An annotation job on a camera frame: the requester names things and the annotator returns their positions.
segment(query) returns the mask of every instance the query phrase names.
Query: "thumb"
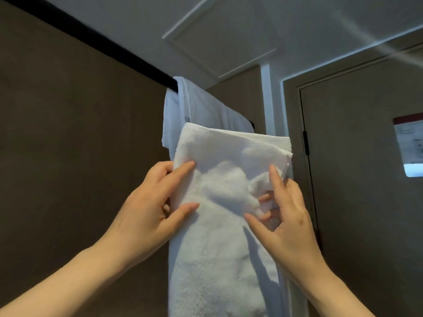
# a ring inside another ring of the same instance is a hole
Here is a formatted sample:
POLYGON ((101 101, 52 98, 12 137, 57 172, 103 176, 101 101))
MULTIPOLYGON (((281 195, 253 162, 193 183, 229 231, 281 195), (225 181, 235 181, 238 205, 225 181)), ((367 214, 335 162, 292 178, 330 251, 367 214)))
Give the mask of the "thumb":
POLYGON ((179 229, 179 227, 185 221, 191 213, 196 211, 200 204, 198 202, 189 202, 183 204, 178 209, 176 209, 169 218, 163 220, 160 224, 160 229, 162 230, 165 238, 170 239, 179 229))
POLYGON ((244 219, 250 227, 252 233, 257 237, 266 250, 269 250, 272 247, 272 232, 250 213, 245 213, 244 219))

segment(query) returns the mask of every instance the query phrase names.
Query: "brown wall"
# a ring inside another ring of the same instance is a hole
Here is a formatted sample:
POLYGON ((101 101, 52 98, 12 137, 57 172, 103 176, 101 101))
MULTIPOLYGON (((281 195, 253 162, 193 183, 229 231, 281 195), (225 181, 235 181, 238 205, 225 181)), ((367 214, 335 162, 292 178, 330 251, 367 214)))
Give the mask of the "brown wall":
POLYGON ((212 86, 207 91, 252 121, 256 133, 266 134, 262 75, 259 66, 212 86))
MULTIPOLYGON (((0 305, 107 229, 161 147, 166 89, 0 1, 0 305)), ((167 250, 80 316, 166 316, 167 250)))

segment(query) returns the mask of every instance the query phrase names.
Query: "white ceiling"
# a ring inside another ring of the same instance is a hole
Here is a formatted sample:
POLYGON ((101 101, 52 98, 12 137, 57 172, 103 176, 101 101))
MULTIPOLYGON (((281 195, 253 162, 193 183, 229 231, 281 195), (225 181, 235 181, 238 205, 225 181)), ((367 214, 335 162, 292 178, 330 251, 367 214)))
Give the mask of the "white ceiling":
POLYGON ((285 78, 423 24, 423 0, 48 0, 203 88, 269 59, 285 78))

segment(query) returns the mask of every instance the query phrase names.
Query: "white towel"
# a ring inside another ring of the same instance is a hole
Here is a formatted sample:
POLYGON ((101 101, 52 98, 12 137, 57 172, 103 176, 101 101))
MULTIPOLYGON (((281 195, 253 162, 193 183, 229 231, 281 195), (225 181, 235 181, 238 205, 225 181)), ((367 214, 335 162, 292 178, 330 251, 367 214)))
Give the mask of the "white towel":
POLYGON ((186 122, 213 129, 253 133, 251 123, 236 111, 225 106, 208 92, 191 81, 175 77, 178 93, 168 89, 163 112, 163 136, 161 143, 169 149, 174 159, 182 127, 186 122))
POLYGON ((169 247, 169 316, 288 316, 285 279, 251 233, 243 213, 256 216, 257 200, 272 190, 269 165, 285 175, 289 138, 215 130, 186 123, 174 168, 194 160, 192 175, 171 198, 200 207, 169 247))

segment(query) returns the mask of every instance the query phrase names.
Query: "hand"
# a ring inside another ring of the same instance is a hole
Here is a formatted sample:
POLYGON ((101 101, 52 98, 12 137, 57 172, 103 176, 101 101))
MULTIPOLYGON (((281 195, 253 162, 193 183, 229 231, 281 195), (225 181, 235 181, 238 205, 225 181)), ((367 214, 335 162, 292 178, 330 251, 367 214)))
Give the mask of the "hand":
POLYGON ((169 215, 166 205, 171 193, 194 167, 195 162, 190 161, 172 172, 172 161, 157 163, 141 186, 126 199, 110 228, 93 247, 110 254, 110 260, 118 260, 125 270, 152 255, 199 206, 187 203, 169 215))
POLYGON ((317 245, 313 225, 304 205, 301 190, 291 179, 286 184, 273 165, 269 169, 274 192, 260 201, 274 197, 279 209, 266 213, 261 221, 279 217, 282 224, 274 231, 268 230, 256 217, 244 215, 251 231, 270 255, 298 283, 309 288, 315 278, 329 268, 317 245))

